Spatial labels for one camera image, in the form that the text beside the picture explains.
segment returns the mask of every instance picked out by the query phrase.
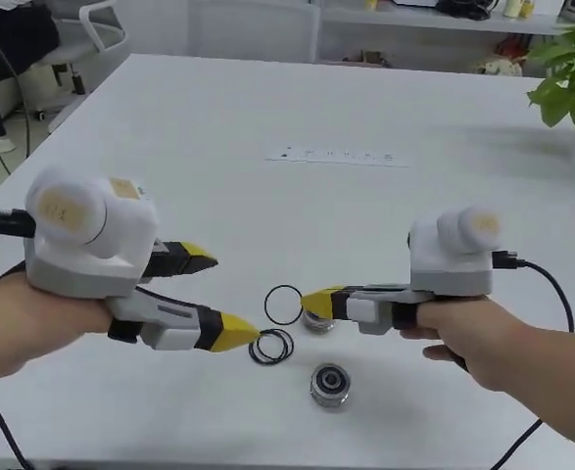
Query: green plant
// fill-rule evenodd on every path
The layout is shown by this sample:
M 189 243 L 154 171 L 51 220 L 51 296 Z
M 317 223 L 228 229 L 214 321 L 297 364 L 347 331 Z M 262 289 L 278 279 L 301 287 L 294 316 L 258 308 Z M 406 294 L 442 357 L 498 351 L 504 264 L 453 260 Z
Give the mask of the green plant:
M 540 106 L 542 121 L 553 127 L 570 114 L 575 125 L 575 26 L 552 42 L 533 49 L 528 58 L 541 61 L 553 73 L 527 93 Z

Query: table surface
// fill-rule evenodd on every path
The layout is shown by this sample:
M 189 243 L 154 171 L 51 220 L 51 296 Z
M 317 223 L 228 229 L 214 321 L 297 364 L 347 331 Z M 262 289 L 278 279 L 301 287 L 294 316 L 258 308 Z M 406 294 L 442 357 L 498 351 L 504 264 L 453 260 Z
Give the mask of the table surface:
M 22 207 L 49 164 L 134 176 L 157 201 L 163 239 L 220 260 L 152 287 L 267 327 L 274 285 L 406 282 L 417 216 L 485 204 L 503 216 L 504 246 L 552 271 L 575 311 L 575 133 L 543 127 L 524 95 L 536 83 L 131 56 L 0 187 L 0 208 Z M 286 146 L 392 152 L 410 167 L 264 160 Z M 19 240 L 0 238 L 0 273 L 21 256 Z M 565 325 L 533 272 L 498 273 L 495 298 L 537 325 Z M 296 306 L 278 303 L 285 315 Z M 273 368 L 245 349 L 152 352 L 86 338 L 1 380 L 0 408 L 35 460 L 244 466 L 489 468 L 533 420 L 394 333 L 289 331 L 296 352 Z M 309 395 L 325 361 L 352 374 L 341 412 Z M 10 456 L 0 434 L 0 459 Z M 575 468 L 575 445 L 543 428 L 507 468 Z

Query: bottle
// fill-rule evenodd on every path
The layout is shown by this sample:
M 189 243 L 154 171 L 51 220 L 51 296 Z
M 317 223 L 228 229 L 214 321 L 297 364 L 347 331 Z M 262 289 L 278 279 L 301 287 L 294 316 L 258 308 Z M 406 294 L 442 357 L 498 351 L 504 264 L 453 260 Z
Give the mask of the bottle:
M 506 0 L 503 15 L 508 18 L 518 18 L 524 0 Z
M 524 0 L 522 2 L 522 8 L 520 8 L 520 18 L 527 19 L 533 15 L 533 9 L 535 8 L 534 0 Z

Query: shelf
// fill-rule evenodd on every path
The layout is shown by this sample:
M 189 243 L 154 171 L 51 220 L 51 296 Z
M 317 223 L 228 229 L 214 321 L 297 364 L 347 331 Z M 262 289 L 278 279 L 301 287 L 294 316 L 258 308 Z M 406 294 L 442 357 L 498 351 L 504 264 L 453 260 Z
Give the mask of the shelf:
M 527 20 L 511 20 L 499 12 L 494 12 L 488 20 L 475 22 L 449 17 L 432 8 L 401 7 L 387 2 L 379 3 L 376 11 L 369 11 L 365 9 L 364 2 L 359 0 L 325 0 L 322 17 L 328 23 L 387 24 L 549 36 L 559 34 L 564 27 L 574 25 L 563 18 L 547 15 L 533 15 Z

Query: metal bearing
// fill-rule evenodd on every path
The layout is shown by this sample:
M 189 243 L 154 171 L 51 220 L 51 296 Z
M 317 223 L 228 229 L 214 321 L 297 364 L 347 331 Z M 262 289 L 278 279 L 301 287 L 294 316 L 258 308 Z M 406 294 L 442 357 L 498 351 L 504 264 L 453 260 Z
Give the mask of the metal bearing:
M 320 318 L 315 313 L 311 313 L 308 310 L 303 312 L 302 322 L 309 331 L 318 335 L 328 333 L 335 326 L 335 320 Z
M 338 407 L 348 399 L 350 375 L 339 365 L 321 364 L 311 376 L 311 396 L 320 406 Z

